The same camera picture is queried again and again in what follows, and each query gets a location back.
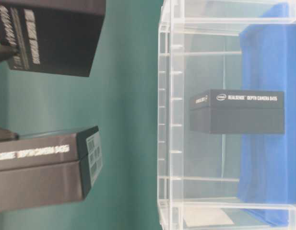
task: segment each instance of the blue fabric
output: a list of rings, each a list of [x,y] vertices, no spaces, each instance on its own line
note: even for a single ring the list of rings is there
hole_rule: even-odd
[[[280,3],[263,17],[287,17]],[[238,197],[246,203],[296,204],[296,24],[256,24],[240,35],[245,90],[284,91],[285,134],[242,135]],[[271,226],[286,210],[246,209]]]

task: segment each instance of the clear plastic container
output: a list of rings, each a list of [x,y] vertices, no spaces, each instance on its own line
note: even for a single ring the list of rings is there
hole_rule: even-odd
[[[158,36],[163,229],[296,230],[296,0],[164,0]],[[190,119],[210,89],[283,93],[283,132],[194,130],[214,122]]]

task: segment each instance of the green background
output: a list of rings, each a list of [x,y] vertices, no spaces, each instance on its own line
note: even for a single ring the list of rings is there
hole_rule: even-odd
[[[0,213],[0,230],[158,230],[157,27],[162,0],[107,0],[90,78],[0,64],[0,126],[20,134],[98,124],[104,167],[84,202]]]

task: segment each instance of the black product box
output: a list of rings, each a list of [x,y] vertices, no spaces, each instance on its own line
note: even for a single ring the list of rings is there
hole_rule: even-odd
[[[97,126],[0,142],[0,212],[81,201],[102,166]]]
[[[208,90],[190,99],[190,129],[212,134],[283,134],[284,93]]]
[[[10,69],[88,77],[106,0],[0,0],[0,43]]]

